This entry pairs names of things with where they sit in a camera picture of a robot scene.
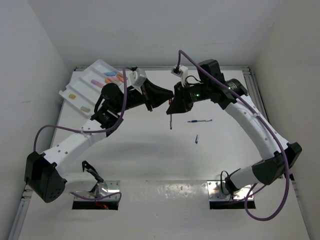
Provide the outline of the red pen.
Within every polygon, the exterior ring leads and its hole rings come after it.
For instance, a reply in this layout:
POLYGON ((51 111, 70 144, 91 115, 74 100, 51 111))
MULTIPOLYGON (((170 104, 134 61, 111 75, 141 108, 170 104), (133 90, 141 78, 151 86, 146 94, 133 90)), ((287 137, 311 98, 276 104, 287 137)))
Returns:
MULTIPOLYGON (((173 98, 168 101, 169 106, 171 106, 172 102, 173 102, 173 98)), ((170 130, 173 129, 172 114, 169 115, 169 129, 170 129, 170 130)))

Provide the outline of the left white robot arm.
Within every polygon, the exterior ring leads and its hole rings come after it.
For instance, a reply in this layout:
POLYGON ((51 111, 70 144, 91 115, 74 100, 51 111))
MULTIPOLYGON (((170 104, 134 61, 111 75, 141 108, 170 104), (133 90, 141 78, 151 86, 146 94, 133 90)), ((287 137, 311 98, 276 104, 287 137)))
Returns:
POLYGON ((122 110, 146 105, 151 111, 159 107, 174 94, 149 80, 142 91, 127 88, 122 91, 115 83, 105 85, 95 105, 94 114, 76 133, 45 150, 33 151, 26 159, 24 180, 45 202, 51 203, 63 193, 94 192, 104 179, 89 166, 82 172, 68 173, 67 167, 84 151, 116 131, 123 121, 122 110))

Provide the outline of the white eraser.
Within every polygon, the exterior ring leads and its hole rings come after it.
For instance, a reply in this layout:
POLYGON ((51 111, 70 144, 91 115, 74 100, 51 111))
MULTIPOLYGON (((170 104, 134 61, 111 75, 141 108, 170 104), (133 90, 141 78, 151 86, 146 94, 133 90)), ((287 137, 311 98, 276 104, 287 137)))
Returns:
POLYGON ((81 106, 80 110, 83 111, 83 112, 86 112, 86 113, 89 113, 91 111, 90 108, 87 108, 87 107, 84 107, 84 106, 81 106))

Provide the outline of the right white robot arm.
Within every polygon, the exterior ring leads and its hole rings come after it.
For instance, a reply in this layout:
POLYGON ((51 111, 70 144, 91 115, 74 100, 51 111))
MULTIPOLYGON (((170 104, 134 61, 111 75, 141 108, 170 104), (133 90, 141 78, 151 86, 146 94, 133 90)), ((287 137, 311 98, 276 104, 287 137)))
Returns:
POLYGON ((289 143, 276 133, 254 105, 247 89, 235 78, 225 80, 219 63, 210 59, 200 62, 199 82, 188 83, 188 68, 174 66, 171 73, 180 77, 174 86, 174 98, 168 115, 189 112, 194 103, 211 100, 226 111, 249 136, 261 156, 261 161, 239 168, 224 179, 224 189, 233 194, 247 185, 270 185, 285 173, 285 161, 292 167, 302 152, 299 143, 289 143))

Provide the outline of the blue highlighter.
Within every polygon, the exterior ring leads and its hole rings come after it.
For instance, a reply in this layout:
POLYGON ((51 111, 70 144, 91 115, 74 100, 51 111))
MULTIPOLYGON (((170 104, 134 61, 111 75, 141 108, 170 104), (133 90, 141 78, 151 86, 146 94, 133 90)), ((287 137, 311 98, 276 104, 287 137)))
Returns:
POLYGON ((107 77, 114 77, 114 76, 117 75, 117 73, 114 72, 114 71, 112 71, 112 72, 104 72, 103 74, 104 74, 105 76, 107 76, 107 77))

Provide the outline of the yellow eraser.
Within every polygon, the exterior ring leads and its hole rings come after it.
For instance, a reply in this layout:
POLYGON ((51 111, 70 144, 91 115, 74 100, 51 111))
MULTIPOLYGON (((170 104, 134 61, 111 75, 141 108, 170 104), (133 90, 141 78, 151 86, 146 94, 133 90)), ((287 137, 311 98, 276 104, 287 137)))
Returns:
POLYGON ((69 96, 68 96, 70 99, 75 99, 76 98, 76 96, 74 95, 74 94, 69 94, 69 96))

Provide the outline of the purple pink highlighter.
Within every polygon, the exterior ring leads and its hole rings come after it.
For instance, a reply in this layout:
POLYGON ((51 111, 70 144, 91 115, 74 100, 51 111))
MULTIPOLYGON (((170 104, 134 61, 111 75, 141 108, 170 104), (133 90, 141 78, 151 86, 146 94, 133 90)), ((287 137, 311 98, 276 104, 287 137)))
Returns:
POLYGON ((92 79, 92 80, 91 80, 91 83, 92 83, 93 85, 99 87, 99 88, 103 88, 103 87, 104 87, 104 84, 103 84, 103 83, 101 83, 101 82, 99 82, 99 81, 97 81, 97 80, 95 80, 95 79, 92 79))

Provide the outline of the orange capped white highlighter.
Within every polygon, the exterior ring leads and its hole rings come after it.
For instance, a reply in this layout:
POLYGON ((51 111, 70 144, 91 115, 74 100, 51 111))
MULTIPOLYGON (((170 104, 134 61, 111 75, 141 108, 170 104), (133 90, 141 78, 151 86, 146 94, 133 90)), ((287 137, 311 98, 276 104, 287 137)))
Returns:
POLYGON ((111 84, 111 83, 113 83, 113 84, 116 84, 116 85, 118 85, 118 86, 123 83, 122 81, 118 80, 117 78, 109 78, 109 77, 107 77, 107 78, 104 80, 104 82, 105 82, 106 84, 111 84))

